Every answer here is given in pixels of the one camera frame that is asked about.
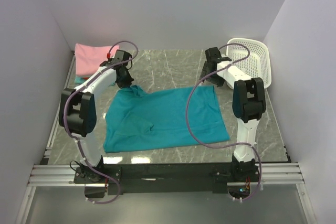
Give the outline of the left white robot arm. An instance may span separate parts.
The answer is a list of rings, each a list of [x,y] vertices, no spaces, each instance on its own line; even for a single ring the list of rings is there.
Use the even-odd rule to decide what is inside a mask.
[[[61,93],[59,125],[74,139],[81,162],[89,167],[86,176],[93,183],[101,182],[105,176],[104,168],[99,166],[102,155],[93,133],[97,123],[96,101],[112,83],[119,88],[132,84],[134,79],[127,65],[133,58],[129,52],[118,49],[88,80],[73,89],[65,88]]]

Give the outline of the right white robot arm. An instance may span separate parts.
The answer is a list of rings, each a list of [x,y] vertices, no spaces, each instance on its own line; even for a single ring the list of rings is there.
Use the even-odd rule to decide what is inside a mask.
[[[232,161],[237,164],[231,167],[230,175],[241,182],[249,175],[245,164],[255,161],[252,147],[259,121],[266,111],[264,82],[260,77],[253,78],[244,73],[229,57],[222,57],[217,47],[205,50],[205,57],[200,80],[218,87],[227,83],[233,88],[232,110],[238,130]]]

